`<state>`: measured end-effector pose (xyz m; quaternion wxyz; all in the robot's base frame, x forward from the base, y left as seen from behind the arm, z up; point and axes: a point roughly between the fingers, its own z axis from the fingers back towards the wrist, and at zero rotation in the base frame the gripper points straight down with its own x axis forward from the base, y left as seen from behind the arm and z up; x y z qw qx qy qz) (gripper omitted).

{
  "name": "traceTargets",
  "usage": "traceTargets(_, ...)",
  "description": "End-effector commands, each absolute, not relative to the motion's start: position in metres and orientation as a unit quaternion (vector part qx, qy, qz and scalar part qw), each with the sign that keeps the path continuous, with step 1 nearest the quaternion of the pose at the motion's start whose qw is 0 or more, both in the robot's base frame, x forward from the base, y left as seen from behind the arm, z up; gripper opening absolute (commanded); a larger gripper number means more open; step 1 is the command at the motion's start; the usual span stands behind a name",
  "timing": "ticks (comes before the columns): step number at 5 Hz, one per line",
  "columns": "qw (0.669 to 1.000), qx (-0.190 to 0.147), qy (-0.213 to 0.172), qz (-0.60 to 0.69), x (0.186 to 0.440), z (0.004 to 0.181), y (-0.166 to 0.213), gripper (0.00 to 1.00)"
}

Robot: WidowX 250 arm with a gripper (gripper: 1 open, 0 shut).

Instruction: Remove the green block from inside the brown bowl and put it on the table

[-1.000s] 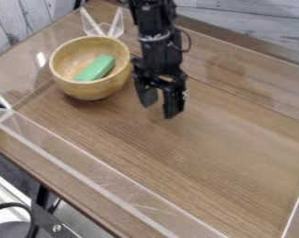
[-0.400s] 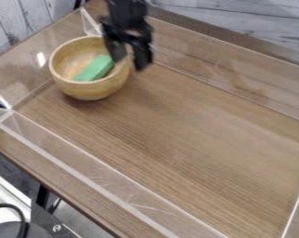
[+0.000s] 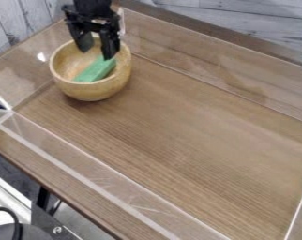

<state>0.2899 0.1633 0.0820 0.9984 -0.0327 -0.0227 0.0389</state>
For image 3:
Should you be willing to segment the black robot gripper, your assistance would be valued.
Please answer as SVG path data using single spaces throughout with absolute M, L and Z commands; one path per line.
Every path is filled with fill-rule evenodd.
M 61 10 L 77 49 L 87 53 L 93 46 L 91 32 L 100 32 L 101 52 L 111 60 L 120 52 L 120 16 L 111 9 L 111 0 L 72 0 Z

